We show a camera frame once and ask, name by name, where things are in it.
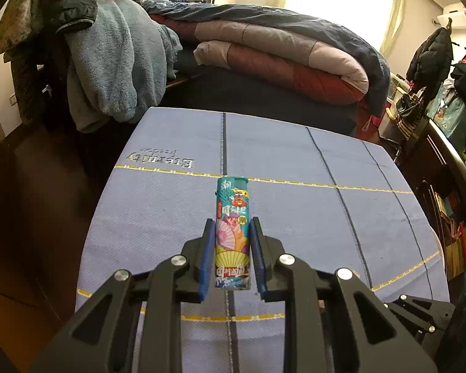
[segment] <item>folded comforter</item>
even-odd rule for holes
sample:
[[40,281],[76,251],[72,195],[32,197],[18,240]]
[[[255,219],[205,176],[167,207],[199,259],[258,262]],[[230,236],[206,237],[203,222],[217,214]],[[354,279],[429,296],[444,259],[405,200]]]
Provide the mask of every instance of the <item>folded comforter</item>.
[[199,65],[222,67],[262,78],[324,104],[356,103],[363,99],[368,90],[367,78],[362,82],[362,89],[359,89],[334,73],[303,66],[237,43],[202,42],[195,49],[194,56]]
[[[349,85],[365,94],[364,101],[371,113],[376,116],[381,115],[390,84],[388,64],[371,45],[340,25],[281,8],[252,5],[187,4],[166,0],[145,0],[143,7],[149,14],[164,17],[159,21],[174,29],[183,41],[219,40],[240,43],[257,51],[274,54],[306,67],[329,73],[333,72],[332,74],[339,76],[347,84],[350,82]],[[217,23],[220,21],[213,20],[222,20],[226,23],[218,27]],[[280,43],[275,50],[268,49],[272,47],[271,42],[277,37],[271,36],[271,39],[263,43],[263,38],[260,38],[259,35],[262,32],[265,32],[262,35],[266,35],[269,31],[262,31],[262,28],[284,31],[282,32],[283,38],[278,41]],[[251,40],[246,41],[245,39],[248,39],[250,34],[253,36],[252,39],[257,39],[253,43]],[[284,49],[279,48],[280,45],[294,49],[287,53]],[[318,51],[319,47],[322,50],[326,49],[327,52],[331,52],[332,49],[335,52],[340,51],[341,55],[337,56],[338,59],[322,61],[314,67],[312,65],[317,60],[313,59],[317,56],[315,52]],[[344,72],[338,70],[338,66],[341,64],[340,59],[343,59],[347,65],[350,64],[349,67],[345,67]]]

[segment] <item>wooden floor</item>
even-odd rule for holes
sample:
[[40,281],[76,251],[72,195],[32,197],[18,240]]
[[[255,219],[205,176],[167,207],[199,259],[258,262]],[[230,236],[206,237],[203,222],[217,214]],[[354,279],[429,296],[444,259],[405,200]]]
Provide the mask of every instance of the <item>wooden floor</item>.
[[22,130],[0,149],[0,347],[21,372],[73,314],[100,192],[61,130]]

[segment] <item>dark stripe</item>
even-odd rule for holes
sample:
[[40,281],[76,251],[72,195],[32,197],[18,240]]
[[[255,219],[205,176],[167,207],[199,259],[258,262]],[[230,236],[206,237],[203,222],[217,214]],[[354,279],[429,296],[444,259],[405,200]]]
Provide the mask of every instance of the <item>dark stripe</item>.
[[425,270],[426,270],[426,279],[428,280],[428,286],[430,286],[431,299],[433,300],[433,291],[431,290],[430,276],[428,276],[428,268],[426,267],[426,263],[425,263],[425,261],[424,261],[423,253],[421,252],[421,248],[420,248],[419,243],[418,243],[418,238],[416,237],[416,233],[414,232],[413,225],[411,224],[411,220],[409,219],[408,214],[405,212],[404,206],[402,205],[402,202],[400,201],[400,199],[399,199],[399,197],[397,196],[396,192],[394,192],[394,189],[391,187],[391,184],[390,184],[388,178],[386,177],[385,173],[383,172],[383,170],[381,169],[380,165],[378,164],[378,162],[376,161],[376,159],[373,157],[373,155],[372,155],[371,152],[369,151],[368,146],[366,146],[366,143],[364,143],[362,140],[361,140],[361,142],[362,142],[362,144],[364,144],[364,147],[366,148],[366,151],[368,152],[368,154],[370,155],[370,157],[373,159],[373,161],[375,162],[376,166],[377,166],[378,169],[380,170],[381,175],[383,175],[383,178],[385,178],[386,183],[388,184],[390,190],[393,192],[393,194],[394,194],[394,196],[395,196],[395,199],[397,199],[397,202],[399,203],[399,206],[400,206],[400,208],[402,209],[402,212],[404,213],[404,216],[405,216],[406,220],[408,221],[409,228],[411,229],[411,233],[413,234],[414,241],[416,241],[416,246],[418,247],[419,254],[421,255],[421,259],[423,260],[424,268],[425,268]]
[[[227,175],[227,151],[226,151],[226,113],[221,115],[221,174]],[[232,290],[225,290],[226,316],[235,316],[235,294]],[[240,373],[240,357],[238,351],[238,330],[236,321],[226,323],[228,338],[228,352],[230,359],[230,373]]]
[[18,300],[15,297],[12,297],[12,296],[9,296],[8,294],[2,293],[1,291],[0,291],[0,296],[5,297],[6,299],[12,300],[15,303],[22,304],[23,306],[26,306],[26,307],[36,308],[35,305],[32,305],[30,303],[25,303],[24,301]]
[[[233,290],[226,290],[226,316],[235,316],[235,292]],[[240,355],[238,351],[238,330],[236,328],[236,321],[228,321],[226,323],[228,330],[228,338],[230,339],[230,371],[231,373],[240,373]]]
[[222,137],[221,137],[221,157],[222,157],[222,164],[221,164],[221,174],[222,175],[227,175],[227,152],[226,152],[226,113],[222,113],[221,116],[222,124],[221,124],[221,129],[222,129]]
[[[314,147],[316,147],[316,150],[318,151],[319,155],[321,156],[321,160],[323,161],[324,166],[326,167],[326,170],[328,172],[329,177],[331,178],[331,181],[332,181],[333,185],[337,185],[337,183],[335,181],[335,178],[333,177],[333,174],[329,170],[328,163],[324,159],[323,152],[319,149],[318,145],[314,141],[314,137],[312,136],[311,131],[309,130],[309,128],[307,126],[306,126],[306,129],[307,129],[307,133],[309,133],[309,136],[311,137],[311,140],[313,141]],[[354,236],[354,241],[355,241],[356,248],[357,248],[357,251],[358,251],[358,254],[359,254],[359,258],[361,259],[361,262],[362,262],[362,264],[364,266],[364,271],[366,273],[366,280],[368,281],[369,287],[372,288],[373,284],[371,282],[371,274],[369,273],[368,264],[366,263],[366,259],[364,258],[364,253],[362,251],[361,242],[359,241],[359,238],[357,236],[357,231],[356,231],[356,228],[355,228],[354,223],[352,221],[352,218],[350,216],[349,209],[348,209],[347,205],[345,204],[345,201],[343,200],[342,193],[340,192],[340,189],[338,187],[336,188],[336,191],[338,193],[338,197],[340,198],[340,202],[342,203],[343,210],[344,210],[345,215],[347,217],[347,220],[349,222],[349,226],[350,226],[350,229],[352,231],[352,235]]]
[[251,25],[251,24],[248,24],[248,25],[244,28],[244,31],[241,33],[241,41],[242,41],[242,42],[244,41],[245,31],[247,30],[247,28],[248,28],[250,25]]

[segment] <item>blue tablecloth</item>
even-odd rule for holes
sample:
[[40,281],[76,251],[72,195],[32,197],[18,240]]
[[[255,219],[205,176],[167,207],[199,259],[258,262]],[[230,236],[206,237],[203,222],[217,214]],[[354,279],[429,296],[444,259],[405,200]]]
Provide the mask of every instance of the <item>blue tablecloth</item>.
[[[438,239],[383,148],[251,116],[150,108],[93,216],[77,307],[115,270],[150,270],[201,236],[223,174],[249,178],[251,216],[313,268],[349,267],[384,301],[449,300]],[[283,304],[262,302],[255,279],[234,307],[225,293],[183,304],[183,371],[281,372]]]

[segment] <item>light blue towel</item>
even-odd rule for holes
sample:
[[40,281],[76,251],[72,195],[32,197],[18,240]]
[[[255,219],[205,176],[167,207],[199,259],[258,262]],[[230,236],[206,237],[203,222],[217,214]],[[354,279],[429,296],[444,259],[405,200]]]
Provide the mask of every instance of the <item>light blue towel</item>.
[[177,36],[168,30],[178,42],[166,40],[166,51],[162,27],[137,3],[97,0],[97,4],[92,27],[66,34],[72,55],[67,98],[82,132],[98,129],[109,116],[118,122],[138,122],[148,108],[160,103],[168,68],[174,76],[172,65],[181,50]]

